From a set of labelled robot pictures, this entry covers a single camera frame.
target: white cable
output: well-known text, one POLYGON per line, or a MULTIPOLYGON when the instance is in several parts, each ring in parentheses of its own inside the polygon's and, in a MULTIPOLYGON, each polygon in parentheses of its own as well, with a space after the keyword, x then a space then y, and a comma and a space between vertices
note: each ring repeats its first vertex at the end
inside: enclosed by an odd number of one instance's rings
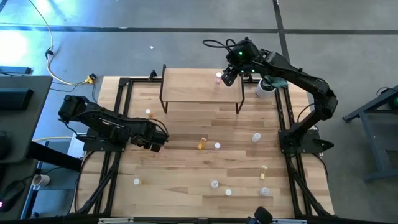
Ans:
POLYGON ((47 139, 71 139, 72 137, 70 136, 58 136, 58 137, 45 137, 45 138, 40 138, 40 139, 33 139, 33 142, 37 142, 37 141, 43 141, 43 140, 47 140, 47 139))
MULTIPOLYGON (((47 23, 47 21, 44 19, 44 16, 42 15, 42 13, 37 9, 37 7, 35 6, 35 4, 32 2, 32 0, 29 0, 29 1, 30 1, 30 3, 32 4, 32 6, 36 9, 36 11, 39 13, 39 15, 42 17, 42 19, 43 19, 44 22, 45 22, 45 25, 47 26, 47 29, 49 30, 50 37, 51 37, 51 46, 50 46, 50 49, 49 49, 49 50, 52 52, 52 49, 53 49, 53 37, 52 37, 52 33, 51 33, 50 26, 49 26, 49 24, 47 23)), ((80 85, 80 84, 85 83, 85 81, 82 81, 82 82, 80 82, 80 83, 70 83, 70 82, 66 82, 66 81, 64 81, 64 80, 62 80, 62 79, 60 79, 60 78, 58 78, 57 76, 55 76, 54 73, 52 73, 52 72, 51 72, 51 69, 50 69, 50 55, 47 55, 47 71, 49 71, 49 74, 50 74, 54 79, 56 79, 56 80, 58 80, 58 81, 60 81, 60 82, 62 82, 62 83, 64 83, 64 84, 67 84, 67 85, 80 85)))

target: concrete floor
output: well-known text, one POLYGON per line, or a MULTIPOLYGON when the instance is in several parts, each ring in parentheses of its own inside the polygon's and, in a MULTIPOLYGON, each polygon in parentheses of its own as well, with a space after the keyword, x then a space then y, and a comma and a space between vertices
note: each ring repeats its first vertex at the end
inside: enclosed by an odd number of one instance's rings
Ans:
MULTIPOLYGON (((100 77, 149 75, 151 70, 160 73, 163 63, 178 68, 225 67, 226 51, 205 47, 201 44, 203 39, 225 41, 248 36, 259 47, 281 52, 278 34, 245 33, 244 30, 277 28, 272 0, 34 2, 49 24, 61 30, 68 26, 166 28, 160 32, 124 32, 121 29, 115 31, 122 32, 54 32, 57 55, 52 70, 69 82, 78 82, 91 73, 100 77), (201 33, 198 30, 168 32, 167 28, 221 29, 201 33)), ((394 0, 279 0, 279 6, 285 29, 398 29, 398 2, 394 0)), ((27 0, 8 1, 0 12, 0 26, 42 24, 27 0)), ((344 218, 396 223, 398 179, 363 182, 363 175, 376 170, 369 144, 359 121, 346 124, 341 119, 374 98, 380 87, 397 84, 398 35, 381 33, 288 34, 286 40, 292 64, 324 78, 339 99, 334 117, 319 123, 322 138, 335 143, 335 147, 325 153, 325 162, 336 214, 344 218)), ((49 45, 47 32, 0 30, 0 63, 32 67, 34 75, 47 75, 44 52, 49 45)), ((70 89, 63 85, 52 85, 52 88, 70 89)), ((91 99, 91 87, 79 86, 73 94, 91 99)), ((64 95, 50 92, 35 138, 72 135, 57 121, 64 95)), ((73 124, 72 127, 85 131, 83 125, 73 124)))

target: bottle cap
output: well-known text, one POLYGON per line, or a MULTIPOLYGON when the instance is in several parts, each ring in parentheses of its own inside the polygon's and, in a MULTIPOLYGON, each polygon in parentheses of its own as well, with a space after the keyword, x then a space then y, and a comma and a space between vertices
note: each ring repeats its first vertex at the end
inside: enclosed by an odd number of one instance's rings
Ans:
POLYGON ((232 190, 231 190, 231 189, 226 189, 226 190, 225 190, 225 194, 226 194, 227 196, 232 195, 232 190))
POLYGON ((217 180, 211 181, 211 188, 216 189, 217 187, 218 187, 218 181, 217 180))
POLYGON ((141 181, 138 179, 138 178, 135 178, 134 179, 134 184, 135 185, 139 185, 141 183, 141 181))

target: white cylinder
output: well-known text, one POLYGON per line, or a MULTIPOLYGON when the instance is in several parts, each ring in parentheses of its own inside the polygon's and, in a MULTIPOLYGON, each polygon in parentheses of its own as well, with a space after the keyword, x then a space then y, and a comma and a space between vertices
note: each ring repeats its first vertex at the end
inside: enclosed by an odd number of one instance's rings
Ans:
POLYGON ((253 137, 251 138, 251 140, 253 142, 258 142, 260 140, 260 138, 261 138, 261 134, 260 133, 254 133, 253 137))
POLYGON ((216 144, 214 144, 214 148, 215 148, 216 150, 219 150, 219 149, 221 148, 221 144, 218 143, 218 142, 216 142, 216 144))
POLYGON ((217 187, 218 187, 218 181, 217 180, 211 181, 211 188, 216 189, 217 187))
POLYGON ((260 193, 261 196, 267 196, 268 193, 269 193, 268 187, 263 187, 262 189, 260 189, 259 193, 260 193))
POLYGON ((225 190, 225 195, 231 196, 232 195, 232 190, 231 189, 226 189, 225 190))
POLYGON ((141 184, 142 184, 141 180, 138 179, 138 178, 135 178, 133 183, 134 183, 135 185, 141 185, 141 184))
POLYGON ((217 84, 219 84, 221 82, 221 76, 222 76, 221 72, 216 73, 216 83, 217 84))
POLYGON ((33 177, 32 185, 33 186, 46 186, 50 182, 50 177, 47 175, 36 175, 33 177))
POLYGON ((271 91, 266 91, 261 88, 261 82, 257 85, 256 95, 260 98, 268 98, 270 96, 274 96, 276 88, 271 91))

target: white bottle cap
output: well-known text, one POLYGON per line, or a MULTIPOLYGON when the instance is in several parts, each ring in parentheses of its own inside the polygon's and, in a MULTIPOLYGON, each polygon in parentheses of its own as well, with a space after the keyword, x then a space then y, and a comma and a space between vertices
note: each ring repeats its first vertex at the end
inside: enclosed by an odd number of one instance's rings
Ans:
POLYGON ((218 181, 217 180, 211 181, 211 188, 216 189, 217 187, 218 187, 218 181))
POLYGON ((232 194, 232 190, 231 190, 231 189, 226 189, 226 190, 225 190, 225 194, 226 194, 227 196, 230 196, 230 195, 232 194))
POLYGON ((221 147, 221 144, 216 142, 216 144, 214 144, 214 147, 216 148, 216 150, 219 150, 221 147))
POLYGON ((253 137, 251 138, 251 140, 253 142, 258 142, 260 140, 260 138, 261 138, 261 134, 260 133, 254 133, 253 137))
POLYGON ((260 195, 266 196, 268 193, 269 193, 268 187, 263 187, 262 189, 260 189, 260 195))
POLYGON ((139 184, 141 184, 141 181, 138 178, 135 178, 134 179, 134 184, 135 185, 139 185, 139 184))

